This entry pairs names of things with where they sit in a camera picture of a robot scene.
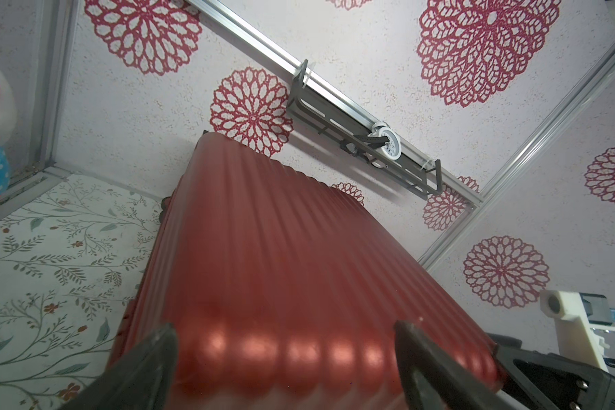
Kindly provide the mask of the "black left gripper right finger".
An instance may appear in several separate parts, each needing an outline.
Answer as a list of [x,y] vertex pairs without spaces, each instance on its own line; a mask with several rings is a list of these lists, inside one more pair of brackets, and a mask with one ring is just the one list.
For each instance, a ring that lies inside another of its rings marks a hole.
[[394,324],[396,365],[409,409],[509,409],[455,355],[470,353],[478,364],[495,364],[494,348],[518,346],[517,338],[475,331],[445,331],[431,339],[423,326]]

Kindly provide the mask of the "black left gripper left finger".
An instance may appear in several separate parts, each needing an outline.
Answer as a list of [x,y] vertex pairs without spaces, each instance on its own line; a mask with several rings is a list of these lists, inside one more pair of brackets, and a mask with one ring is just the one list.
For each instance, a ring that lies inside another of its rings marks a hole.
[[174,380],[179,338],[171,324],[150,333],[63,409],[162,409]]

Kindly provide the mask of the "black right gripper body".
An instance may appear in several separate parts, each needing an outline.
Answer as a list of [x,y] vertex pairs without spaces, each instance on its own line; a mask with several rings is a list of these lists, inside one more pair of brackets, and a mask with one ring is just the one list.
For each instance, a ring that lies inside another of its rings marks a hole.
[[495,362],[507,374],[502,387],[529,409],[615,409],[615,376],[555,354],[522,349],[522,341],[491,334]]

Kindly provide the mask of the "red ribbed hard-shell suitcase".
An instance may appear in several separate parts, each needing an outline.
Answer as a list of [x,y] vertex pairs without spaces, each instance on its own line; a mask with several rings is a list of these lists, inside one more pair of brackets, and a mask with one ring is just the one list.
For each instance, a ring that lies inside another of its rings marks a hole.
[[111,356],[168,323],[170,409],[403,409],[399,320],[491,391],[504,385],[494,342],[360,203],[207,133]]

